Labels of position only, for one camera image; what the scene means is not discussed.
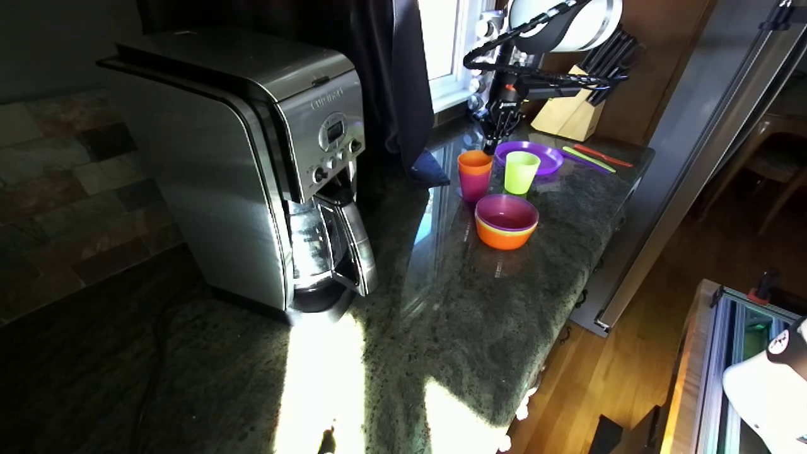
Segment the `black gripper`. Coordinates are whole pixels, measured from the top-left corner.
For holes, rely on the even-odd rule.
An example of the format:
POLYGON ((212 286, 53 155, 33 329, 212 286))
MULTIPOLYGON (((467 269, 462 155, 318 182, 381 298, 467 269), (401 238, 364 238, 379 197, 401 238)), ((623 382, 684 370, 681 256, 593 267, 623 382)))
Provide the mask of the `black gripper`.
POLYGON ((491 98, 490 98, 490 127, 516 127, 524 118, 524 107, 530 102, 569 98, 583 90, 603 93, 616 85, 613 78, 591 73, 528 73, 516 68, 505 68, 497 73, 491 98))

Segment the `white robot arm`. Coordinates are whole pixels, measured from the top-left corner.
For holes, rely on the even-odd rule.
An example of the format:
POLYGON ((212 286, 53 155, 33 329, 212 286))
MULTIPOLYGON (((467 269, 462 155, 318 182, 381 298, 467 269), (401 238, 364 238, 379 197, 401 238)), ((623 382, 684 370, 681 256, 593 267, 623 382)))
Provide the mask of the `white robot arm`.
POLYGON ((603 75, 558 73, 551 52, 587 52, 611 41, 623 0, 509 0, 505 27, 464 56, 464 65, 490 78, 481 123, 514 129, 528 102, 568 98, 604 89, 603 75))

